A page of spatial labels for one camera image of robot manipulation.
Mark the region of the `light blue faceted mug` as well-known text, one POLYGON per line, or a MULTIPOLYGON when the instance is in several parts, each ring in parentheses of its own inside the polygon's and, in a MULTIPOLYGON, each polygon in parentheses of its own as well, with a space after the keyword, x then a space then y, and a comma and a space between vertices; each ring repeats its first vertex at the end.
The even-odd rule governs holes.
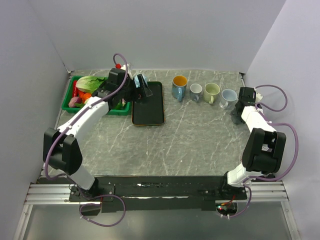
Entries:
POLYGON ((140 87, 140 82, 139 82, 138 76, 136 75, 133 80, 134 80, 136 88, 139 88, 140 87))

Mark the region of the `lavender blue small mug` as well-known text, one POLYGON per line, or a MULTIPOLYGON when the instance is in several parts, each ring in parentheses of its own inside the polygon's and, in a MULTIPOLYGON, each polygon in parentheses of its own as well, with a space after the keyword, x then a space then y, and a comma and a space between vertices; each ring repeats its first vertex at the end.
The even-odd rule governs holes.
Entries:
POLYGON ((200 97, 202 94, 203 88, 200 84, 198 83, 193 83, 189 87, 189 97, 192 101, 198 103, 200 101, 200 97))

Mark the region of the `white grey mug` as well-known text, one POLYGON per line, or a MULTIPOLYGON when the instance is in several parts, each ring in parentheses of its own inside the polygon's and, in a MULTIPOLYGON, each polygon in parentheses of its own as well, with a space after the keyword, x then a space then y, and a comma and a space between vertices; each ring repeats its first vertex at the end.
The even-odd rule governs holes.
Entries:
POLYGON ((219 106, 222 109, 227 110, 227 109, 231 108, 237 102, 237 99, 238 99, 238 95, 234 90, 224 89, 221 92, 219 106))

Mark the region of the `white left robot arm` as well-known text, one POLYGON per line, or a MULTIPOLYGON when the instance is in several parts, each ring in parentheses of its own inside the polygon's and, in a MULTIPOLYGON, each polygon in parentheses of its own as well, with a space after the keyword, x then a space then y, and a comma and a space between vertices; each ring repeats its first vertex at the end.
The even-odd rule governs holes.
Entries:
POLYGON ((48 128, 45 131, 43 161, 46 178, 57 179, 56 176, 49 176, 48 167, 60 170, 60 176, 72 180, 87 201, 95 200, 99 195, 99 181, 83 166, 79 141, 101 117, 121 101, 137 102, 151 95, 152 91, 143 74, 131 76, 127 70, 111 69, 108 78, 68 122, 58 129, 48 128))

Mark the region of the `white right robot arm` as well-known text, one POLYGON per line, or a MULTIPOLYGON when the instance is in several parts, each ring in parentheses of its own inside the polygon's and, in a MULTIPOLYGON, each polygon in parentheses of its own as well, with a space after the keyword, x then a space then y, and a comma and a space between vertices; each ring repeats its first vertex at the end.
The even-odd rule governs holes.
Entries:
POLYGON ((263 110, 256 106, 256 90, 241 87, 238 101, 231 111, 232 122, 245 124, 250 132, 243 150, 241 163, 224 174, 218 193, 223 199, 230 199, 238 188, 249 180, 265 178, 280 169, 286 135, 276 131, 262 116, 263 110))

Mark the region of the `blue butterfly mug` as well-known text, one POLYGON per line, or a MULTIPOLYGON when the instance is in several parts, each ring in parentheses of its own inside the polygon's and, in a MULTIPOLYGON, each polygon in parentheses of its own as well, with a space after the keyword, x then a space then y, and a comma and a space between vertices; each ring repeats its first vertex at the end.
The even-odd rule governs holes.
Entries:
POLYGON ((172 80, 171 94, 172 96, 181 102, 185 96, 188 80, 183 75, 175 76, 172 80))

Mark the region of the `light green mug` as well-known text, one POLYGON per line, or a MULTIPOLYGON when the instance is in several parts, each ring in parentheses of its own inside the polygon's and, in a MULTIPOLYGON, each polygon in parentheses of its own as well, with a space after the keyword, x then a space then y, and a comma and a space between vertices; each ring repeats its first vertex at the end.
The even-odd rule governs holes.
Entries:
POLYGON ((219 97, 220 87, 216 83, 207 83, 204 87, 203 100, 212 105, 219 97))

